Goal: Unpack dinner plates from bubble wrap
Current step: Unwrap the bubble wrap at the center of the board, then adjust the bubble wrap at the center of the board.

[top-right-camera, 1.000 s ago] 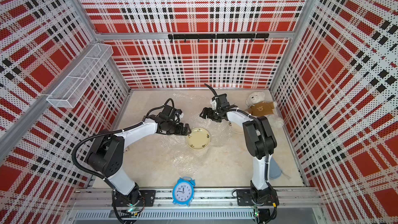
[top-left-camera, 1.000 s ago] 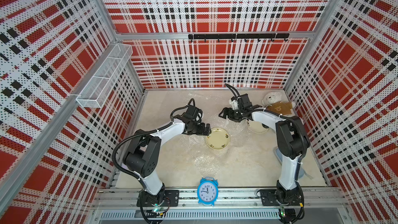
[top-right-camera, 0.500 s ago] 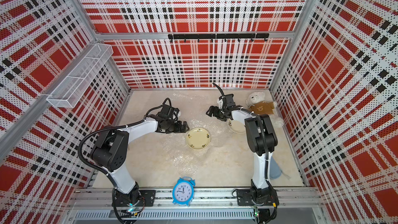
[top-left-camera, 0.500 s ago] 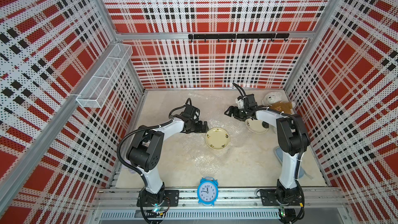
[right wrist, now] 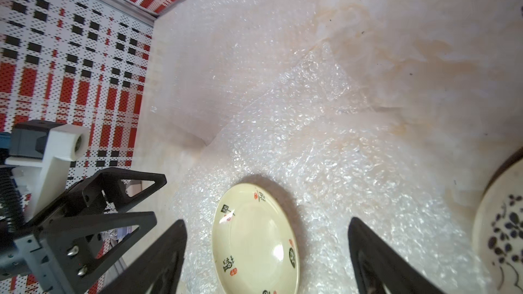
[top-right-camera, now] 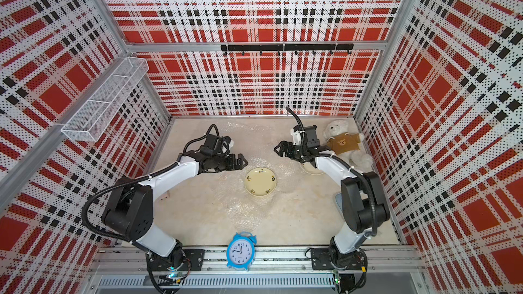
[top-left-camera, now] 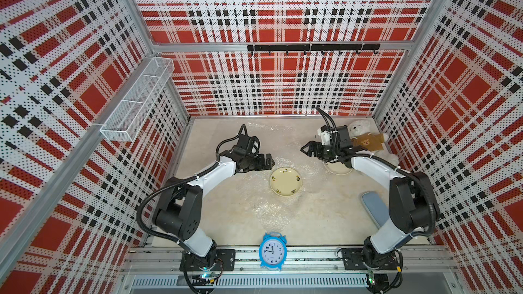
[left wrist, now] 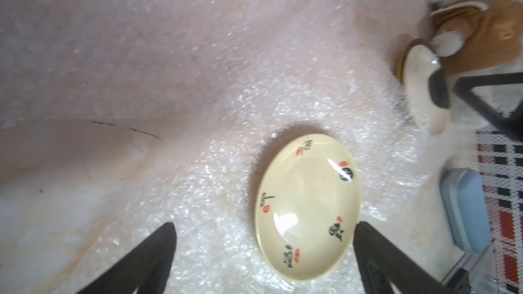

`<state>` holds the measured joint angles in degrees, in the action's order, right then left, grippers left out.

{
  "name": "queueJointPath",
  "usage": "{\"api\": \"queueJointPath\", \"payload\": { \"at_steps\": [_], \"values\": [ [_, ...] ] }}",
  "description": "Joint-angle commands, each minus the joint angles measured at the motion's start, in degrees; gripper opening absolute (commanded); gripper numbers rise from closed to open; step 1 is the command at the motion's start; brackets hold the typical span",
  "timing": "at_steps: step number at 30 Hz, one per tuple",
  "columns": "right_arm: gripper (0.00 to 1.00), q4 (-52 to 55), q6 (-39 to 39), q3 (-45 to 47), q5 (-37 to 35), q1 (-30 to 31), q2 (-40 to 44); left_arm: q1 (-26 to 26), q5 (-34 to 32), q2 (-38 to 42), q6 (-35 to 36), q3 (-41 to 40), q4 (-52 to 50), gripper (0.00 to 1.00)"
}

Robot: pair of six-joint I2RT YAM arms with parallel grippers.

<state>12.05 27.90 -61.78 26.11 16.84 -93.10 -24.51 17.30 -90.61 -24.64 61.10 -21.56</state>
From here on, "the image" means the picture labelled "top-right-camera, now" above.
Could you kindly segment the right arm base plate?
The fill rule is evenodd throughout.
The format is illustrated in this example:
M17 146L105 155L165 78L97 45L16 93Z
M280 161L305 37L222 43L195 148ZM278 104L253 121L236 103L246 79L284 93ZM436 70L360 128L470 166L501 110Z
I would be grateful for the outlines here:
M363 250L341 254L336 248L311 249L311 262L314 270L359 270L366 272L368 259Z

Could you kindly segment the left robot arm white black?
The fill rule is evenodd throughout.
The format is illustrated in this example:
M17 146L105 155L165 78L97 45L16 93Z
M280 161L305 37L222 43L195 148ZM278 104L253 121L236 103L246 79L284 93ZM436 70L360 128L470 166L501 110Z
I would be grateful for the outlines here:
M94 234L128 242L147 254L148 262L162 262L177 269L187 258L181 242L168 235L154 222L155 202L182 182L201 174L243 170L248 161L231 152L230 137L202 136L199 149L184 149L171 165L153 173L130 179L121 178L113 186L100 190L87 200L81 211L83 225ZM89 209L100 197L108 195L102 223L109 229L97 229L89 221Z

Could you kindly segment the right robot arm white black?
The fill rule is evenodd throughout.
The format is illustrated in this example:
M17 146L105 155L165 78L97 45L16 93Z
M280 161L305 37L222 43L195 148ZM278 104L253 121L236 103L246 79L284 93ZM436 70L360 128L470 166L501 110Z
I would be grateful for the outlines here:
M362 172L336 152L335 140L321 145L316 126L298 125L293 140L274 147L280 157L310 163L340 185L341 213L345 223L330 241L329 259L335 269L347 270L362 259L360 247L377 235L378 228L390 219L388 200L380 178L374 172Z

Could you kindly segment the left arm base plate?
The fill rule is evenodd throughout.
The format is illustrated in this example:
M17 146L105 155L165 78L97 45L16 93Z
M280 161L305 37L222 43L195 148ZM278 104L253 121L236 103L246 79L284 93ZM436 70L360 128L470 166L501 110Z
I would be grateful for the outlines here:
M156 253L151 253L146 258L146 262L153 272L200 271L204 254L203 249L176 250L169 257L160 257Z

